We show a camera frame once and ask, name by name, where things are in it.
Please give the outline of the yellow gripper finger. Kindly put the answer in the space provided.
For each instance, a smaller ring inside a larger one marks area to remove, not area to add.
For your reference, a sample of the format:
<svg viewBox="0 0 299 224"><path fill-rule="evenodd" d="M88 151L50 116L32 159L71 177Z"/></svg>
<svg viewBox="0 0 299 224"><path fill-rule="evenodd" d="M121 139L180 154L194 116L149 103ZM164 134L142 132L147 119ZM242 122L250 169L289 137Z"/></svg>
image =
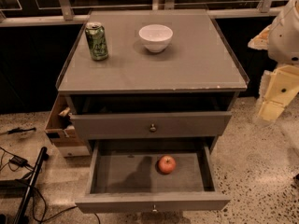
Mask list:
<svg viewBox="0 0 299 224"><path fill-rule="evenodd" d="M259 89L257 116L265 121L276 121L299 92L299 67L279 65L274 71L265 70Z"/></svg>
<svg viewBox="0 0 299 224"><path fill-rule="evenodd" d="M268 50L268 37L270 26L266 26L256 36L254 36L248 43L248 47L257 50Z"/></svg>

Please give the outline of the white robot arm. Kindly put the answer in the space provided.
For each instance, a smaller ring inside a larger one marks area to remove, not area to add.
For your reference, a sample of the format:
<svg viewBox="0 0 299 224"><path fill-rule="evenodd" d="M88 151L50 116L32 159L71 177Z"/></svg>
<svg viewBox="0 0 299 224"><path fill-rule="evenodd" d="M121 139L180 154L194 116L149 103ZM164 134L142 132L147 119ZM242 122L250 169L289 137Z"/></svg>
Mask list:
<svg viewBox="0 0 299 224"><path fill-rule="evenodd" d="M290 0L248 47L266 50L277 63L263 72L257 113L261 120L276 121L299 92L299 0Z"/></svg>

